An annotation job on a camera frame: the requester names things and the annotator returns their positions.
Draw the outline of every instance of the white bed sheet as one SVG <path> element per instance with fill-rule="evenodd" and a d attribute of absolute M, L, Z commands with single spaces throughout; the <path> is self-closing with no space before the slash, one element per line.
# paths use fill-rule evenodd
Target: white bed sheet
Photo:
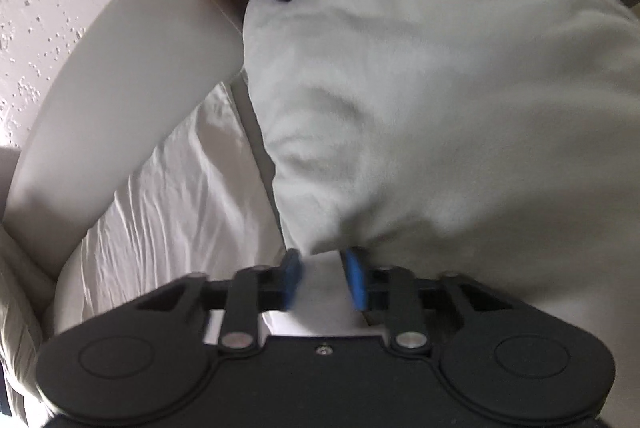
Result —
<path fill-rule="evenodd" d="M 118 189 L 58 280 L 62 332 L 191 272 L 228 279 L 284 246 L 228 86 L 219 84 Z M 215 342 L 214 315 L 206 342 Z"/>

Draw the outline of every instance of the white pillowcase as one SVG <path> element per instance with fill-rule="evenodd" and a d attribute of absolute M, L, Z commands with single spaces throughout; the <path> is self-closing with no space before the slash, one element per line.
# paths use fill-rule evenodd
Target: white pillowcase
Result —
<path fill-rule="evenodd" d="M 590 330 L 640 418 L 640 25 L 617 0 L 251 0 L 287 243 L 467 273 Z"/>
<path fill-rule="evenodd" d="M 33 311 L 42 316 L 53 302 L 55 283 L 33 260 L 25 254 L 17 242 L 0 227 L 0 251 L 12 270 L 18 284 L 29 299 Z"/>
<path fill-rule="evenodd" d="M 251 148 L 228 89 L 219 84 L 87 232 L 58 282 L 55 329 L 187 273 L 229 279 L 244 267 L 277 265 L 283 255 Z M 217 338 L 221 317 L 214 315 L 207 342 Z"/>
<path fill-rule="evenodd" d="M 2 247 L 0 245 L 0 362 L 6 385 L 12 389 L 7 389 L 12 413 L 26 422 L 23 398 L 40 399 L 35 366 L 42 331 L 24 290 L 5 260 Z"/>

